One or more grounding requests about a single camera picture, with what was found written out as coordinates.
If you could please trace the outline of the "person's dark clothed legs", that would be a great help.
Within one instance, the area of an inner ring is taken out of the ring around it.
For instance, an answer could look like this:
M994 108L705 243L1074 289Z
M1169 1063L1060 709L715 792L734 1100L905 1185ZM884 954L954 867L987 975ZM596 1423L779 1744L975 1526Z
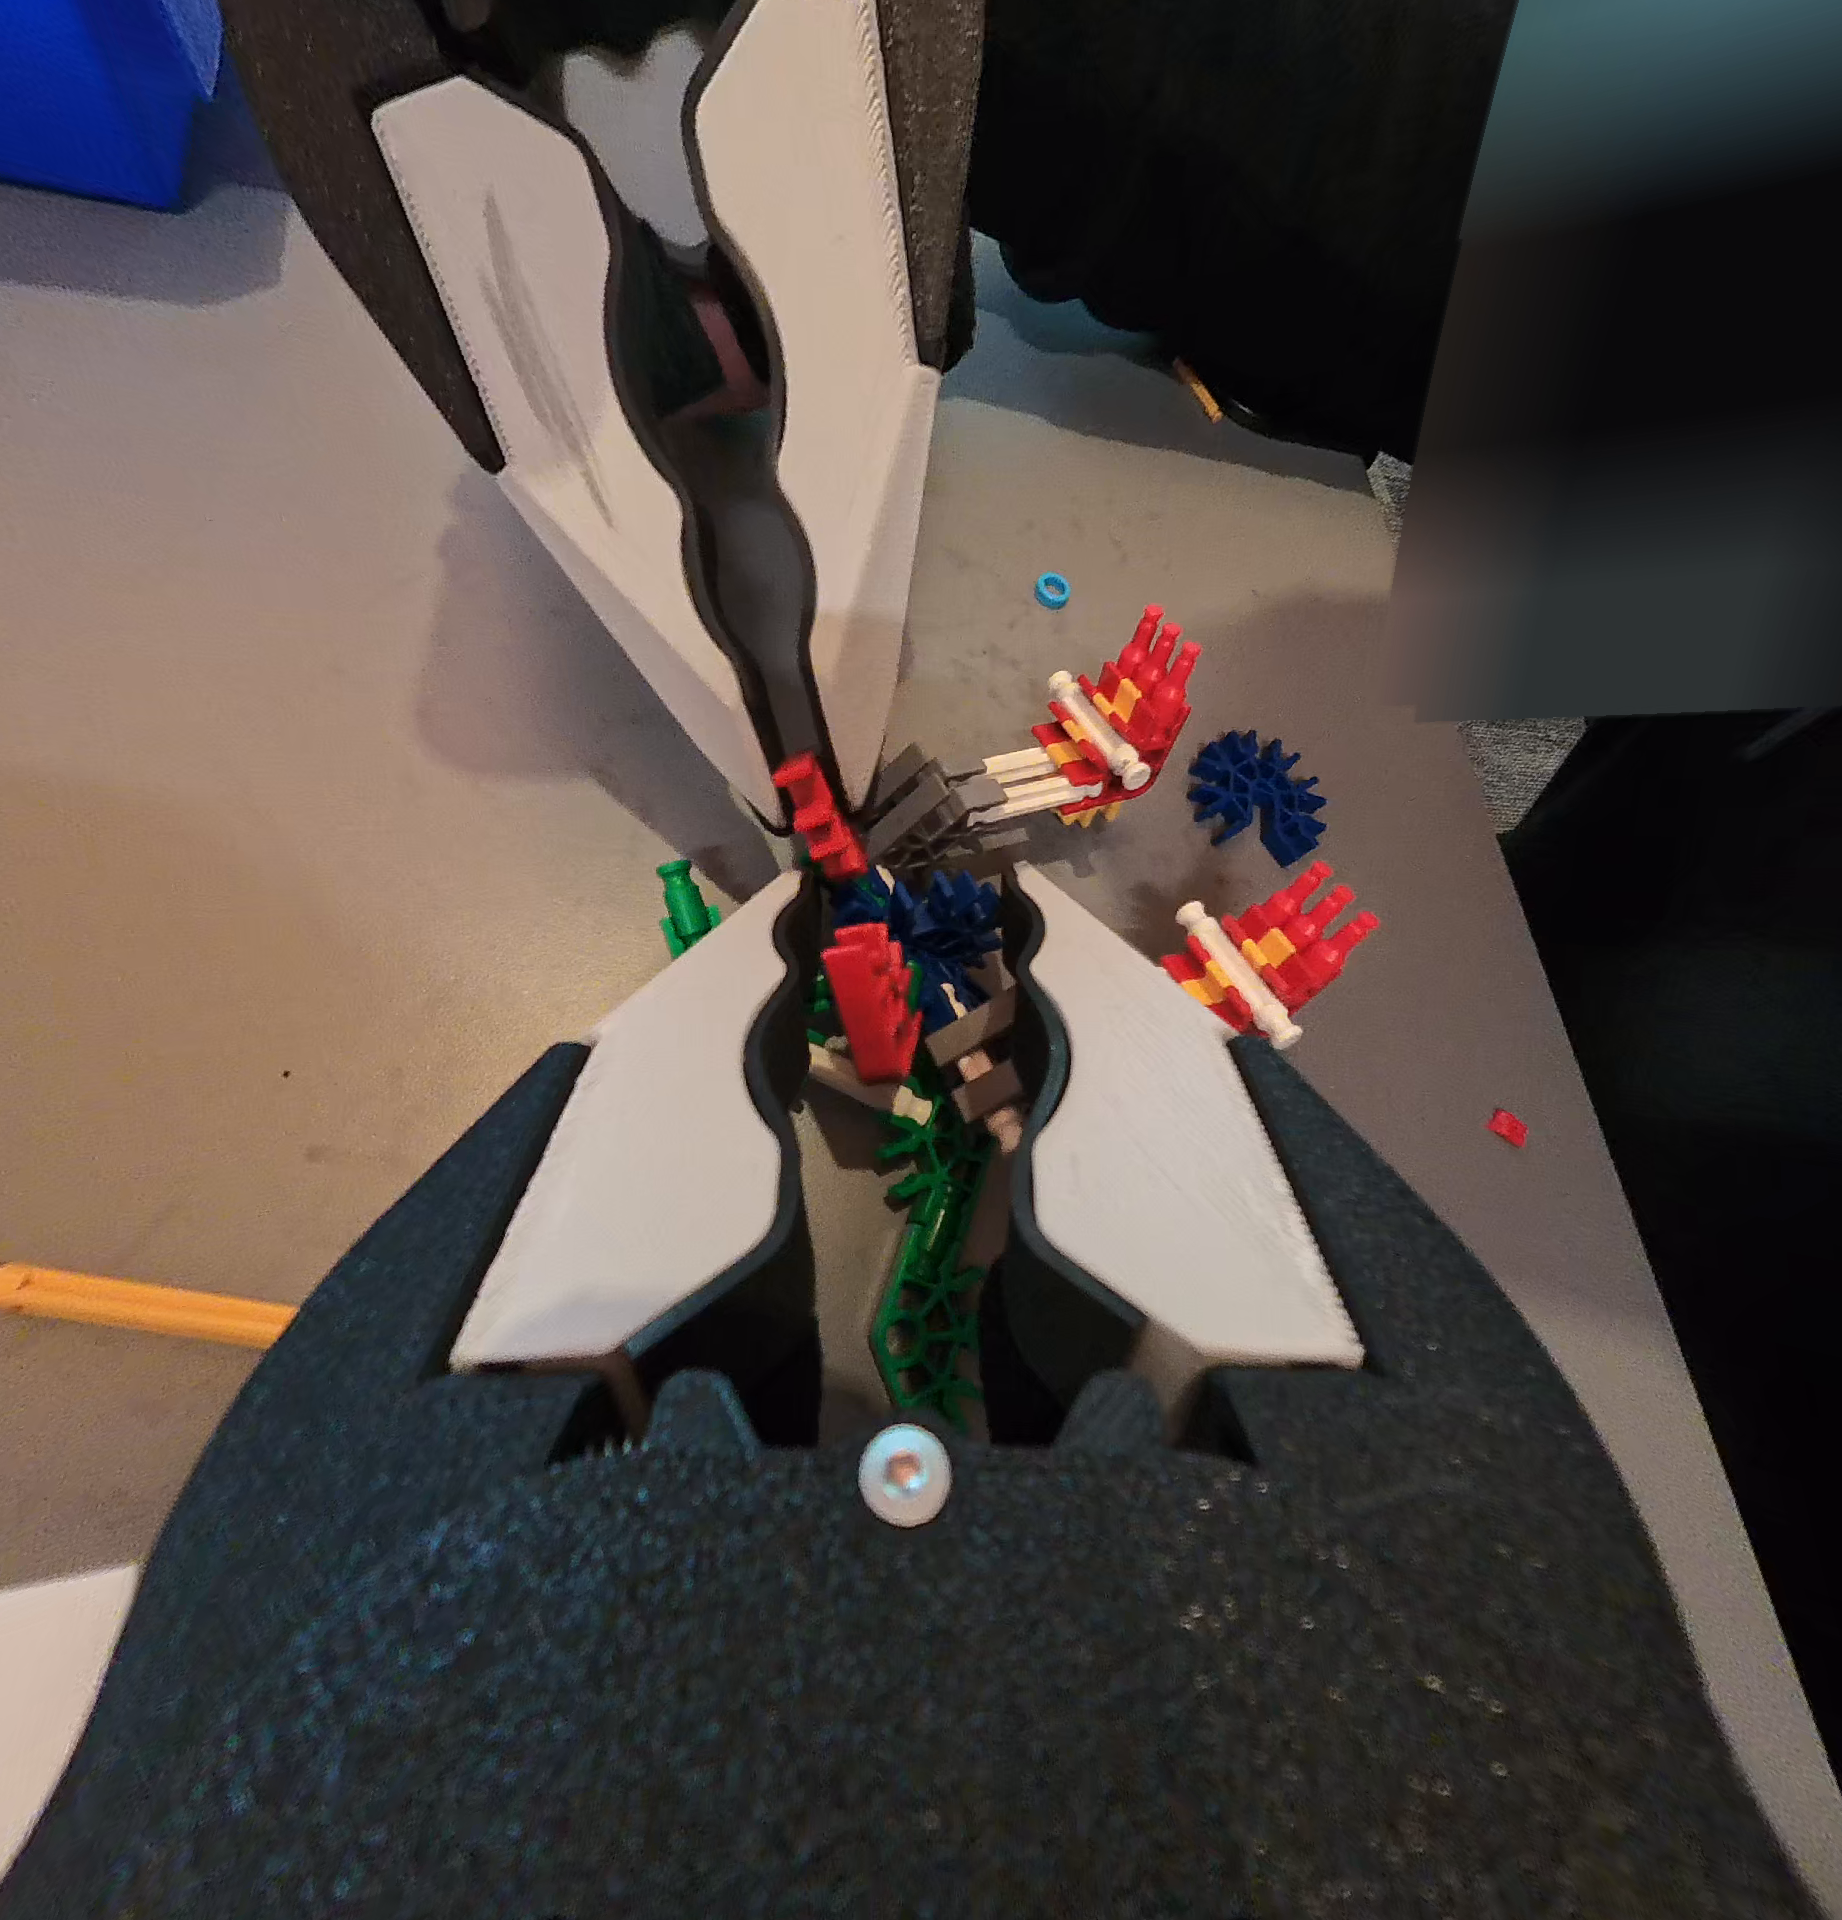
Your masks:
M1591 721L1502 850L1842 1779L1842 708Z

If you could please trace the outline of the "red fan-shaped toy connector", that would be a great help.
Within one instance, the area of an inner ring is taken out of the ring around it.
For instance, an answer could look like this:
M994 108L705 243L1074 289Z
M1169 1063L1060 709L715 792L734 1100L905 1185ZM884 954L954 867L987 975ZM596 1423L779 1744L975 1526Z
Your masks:
M871 858L845 811L838 806L814 751L790 755L775 767L775 787L790 801L792 826L808 859L827 880L867 877Z

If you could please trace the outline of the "blue snowflake toy connector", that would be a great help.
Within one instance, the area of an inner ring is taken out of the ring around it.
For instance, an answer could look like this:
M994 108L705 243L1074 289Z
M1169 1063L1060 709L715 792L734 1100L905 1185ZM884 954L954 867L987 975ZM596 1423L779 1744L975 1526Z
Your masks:
M1316 853L1327 822L1326 794L1315 776L1299 776L1301 755L1279 738L1257 733L1222 733L1190 764L1187 797L1193 822L1206 826L1213 846L1258 829L1272 859L1289 871Z

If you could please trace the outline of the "white instruction leaflet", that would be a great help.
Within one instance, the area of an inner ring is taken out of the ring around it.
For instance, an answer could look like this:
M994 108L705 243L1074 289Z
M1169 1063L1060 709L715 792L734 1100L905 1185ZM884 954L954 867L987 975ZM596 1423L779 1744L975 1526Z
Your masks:
M138 1565L0 1587L0 1878L80 1740Z

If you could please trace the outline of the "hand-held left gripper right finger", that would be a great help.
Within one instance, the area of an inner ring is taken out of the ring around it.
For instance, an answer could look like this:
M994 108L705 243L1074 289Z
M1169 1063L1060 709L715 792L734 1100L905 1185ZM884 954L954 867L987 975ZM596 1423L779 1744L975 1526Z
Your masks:
M1234 1032L1037 871L1039 947L1018 983L1067 1040L1029 1145L1049 1248L1136 1313L1108 1367L1358 1368L1365 1347L1229 1044Z

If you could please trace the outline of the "long orange toy rod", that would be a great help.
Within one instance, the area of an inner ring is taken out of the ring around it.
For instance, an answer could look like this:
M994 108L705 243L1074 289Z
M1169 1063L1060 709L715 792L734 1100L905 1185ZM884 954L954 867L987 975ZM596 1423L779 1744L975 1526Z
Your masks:
M0 1260L0 1313L266 1351L297 1309Z

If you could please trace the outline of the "multicolour toy construction model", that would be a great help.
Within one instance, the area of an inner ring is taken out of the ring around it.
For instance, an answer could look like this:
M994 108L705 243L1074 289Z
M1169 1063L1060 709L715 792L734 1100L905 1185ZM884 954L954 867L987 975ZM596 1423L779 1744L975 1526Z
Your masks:
M947 1064L926 1057L928 1042L964 1015L997 1013L1004 994L999 883L968 859L1004 851L1039 819L1112 822L1154 787L1191 713L1198 659L1198 642L1150 603L1095 673L1049 681L1047 716L1023 746L956 767L904 750L856 813L827 779L871 858L867 877L827 880L799 841L825 883L829 926L805 1003L809 1066L883 1112L881 1159L897 1171L890 1202L902 1224L868 1344L899 1413L964 1428L980 1399L983 1280L966 1249L986 1179L1025 1119L1014 1091L977 1115L973 1072L999 1063L996 1044L975 1042Z

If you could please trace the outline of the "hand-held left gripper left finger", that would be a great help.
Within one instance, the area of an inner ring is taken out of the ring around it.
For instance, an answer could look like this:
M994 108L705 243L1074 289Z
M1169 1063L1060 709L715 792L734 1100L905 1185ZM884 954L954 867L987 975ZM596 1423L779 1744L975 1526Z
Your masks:
M454 1345L458 1373L644 1356L777 1223L785 1150L748 1048L790 977L785 873L586 1038Z

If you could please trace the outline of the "person's right hand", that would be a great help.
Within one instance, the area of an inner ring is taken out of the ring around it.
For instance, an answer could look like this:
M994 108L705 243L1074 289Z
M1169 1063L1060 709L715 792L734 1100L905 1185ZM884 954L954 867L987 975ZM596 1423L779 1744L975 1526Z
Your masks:
M704 286L688 289L704 338L719 365L715 384L677 413L679 420L713 420L762 413L773 407L767 367L756 367L725 305Z

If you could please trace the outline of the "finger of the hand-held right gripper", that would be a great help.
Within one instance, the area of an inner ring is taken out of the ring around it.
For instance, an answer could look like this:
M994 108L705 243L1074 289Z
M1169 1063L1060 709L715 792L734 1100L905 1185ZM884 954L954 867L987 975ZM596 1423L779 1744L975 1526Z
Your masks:
M697 606L677 489L609 362L611 204L586 149L475 79L372 113L504 454L499 483L688 738L787 826L734 662Z
M920 356L874 3L737 3L693 86L710 232L773 356L775 450L715 506L719 589L777 754L868 800L941 377Z

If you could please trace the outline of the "red yellow toy leg assembly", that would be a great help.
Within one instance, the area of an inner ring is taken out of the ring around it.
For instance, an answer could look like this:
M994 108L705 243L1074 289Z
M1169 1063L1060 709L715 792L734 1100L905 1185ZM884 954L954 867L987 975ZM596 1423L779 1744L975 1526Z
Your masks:
M1281 890L1240 913L1216 917L1202 902L1177 911L1185 935L1160 968L1237 1035L1279 1050L1303 1038L1296 1017L1343 972L1382 919L1355 909L1356 896L1316 859Z

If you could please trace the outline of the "blue plastic bin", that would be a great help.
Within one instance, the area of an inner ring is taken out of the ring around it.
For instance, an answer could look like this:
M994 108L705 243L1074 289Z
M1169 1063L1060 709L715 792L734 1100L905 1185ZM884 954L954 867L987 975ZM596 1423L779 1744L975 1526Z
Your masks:
M217 2L0 2L0 182L176 207L219 56Z

